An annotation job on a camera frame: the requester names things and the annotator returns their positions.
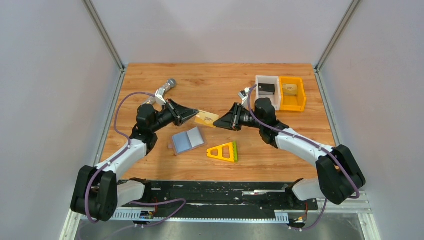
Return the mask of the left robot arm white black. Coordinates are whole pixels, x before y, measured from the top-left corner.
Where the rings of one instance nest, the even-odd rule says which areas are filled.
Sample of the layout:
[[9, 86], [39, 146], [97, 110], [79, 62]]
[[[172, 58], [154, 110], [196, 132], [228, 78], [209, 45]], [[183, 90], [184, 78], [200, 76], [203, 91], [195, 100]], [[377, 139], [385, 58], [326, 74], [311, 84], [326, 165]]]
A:
[[70, 209], [85, 215], [92, 223], [107, 222], [118, 207], [142, 200], [148, 182], [132, 178], [118, 181], [137, 161], [146, 157], [155, 147], [157, 131], [173, 124], [177, 127], [194, 118], [199, 110], [165, 100], [161, 110], [145, 103], [138, 107], [136, 124], [126, 144], [107, 160], [95, 166], [83, 166], [77, 175]]

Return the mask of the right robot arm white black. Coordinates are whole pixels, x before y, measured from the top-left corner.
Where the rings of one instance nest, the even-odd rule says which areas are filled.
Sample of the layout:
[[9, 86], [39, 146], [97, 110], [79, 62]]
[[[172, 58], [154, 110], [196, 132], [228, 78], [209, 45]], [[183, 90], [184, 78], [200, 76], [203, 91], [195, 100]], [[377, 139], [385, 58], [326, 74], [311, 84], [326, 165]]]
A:
[[346, 199], [359, 198], [359, 190], [366, 184], [351, 150], [340, 144], [330, 146], [311, 140], [277, 119], [276, 110], [268, 98], [259, 98], [249, 110], [234, 103], [213, 125], [230, 131], [243, 126], [256, 128], [262, 140], [272, 147], [294, 154], [316, 168], [317, 178], [300, 178], [286, 190], [296, 201], [327, 199], [340, 205]]

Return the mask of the pink leather card holder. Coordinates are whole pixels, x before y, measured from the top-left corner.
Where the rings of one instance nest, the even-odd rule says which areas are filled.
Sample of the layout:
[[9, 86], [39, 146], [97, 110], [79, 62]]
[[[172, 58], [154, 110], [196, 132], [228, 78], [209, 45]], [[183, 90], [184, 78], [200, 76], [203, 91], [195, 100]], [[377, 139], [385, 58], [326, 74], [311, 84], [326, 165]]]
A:
[[177, 156], [205, 146], [206, 144], [207, 141], [204, 137], [202, 128], [196, 126], [190, 130], [172, 135], [168, 144], [168, 149], [173, 150], [174, 154]]

